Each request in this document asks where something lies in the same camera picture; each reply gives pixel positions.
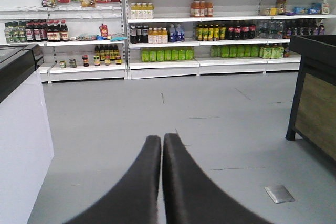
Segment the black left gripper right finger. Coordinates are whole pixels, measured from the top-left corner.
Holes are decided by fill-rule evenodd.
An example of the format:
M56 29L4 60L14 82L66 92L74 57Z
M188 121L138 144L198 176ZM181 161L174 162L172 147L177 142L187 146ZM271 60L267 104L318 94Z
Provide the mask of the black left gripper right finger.
M175 133L164 136L163 195L168 223L267 223L222 191Z

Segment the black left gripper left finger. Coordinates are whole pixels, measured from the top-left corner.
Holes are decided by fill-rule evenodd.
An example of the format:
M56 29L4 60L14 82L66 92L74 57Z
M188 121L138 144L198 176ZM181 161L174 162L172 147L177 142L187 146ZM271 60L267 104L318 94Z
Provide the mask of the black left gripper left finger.
M123 177L67 223L157 223L161 139L149 135Z

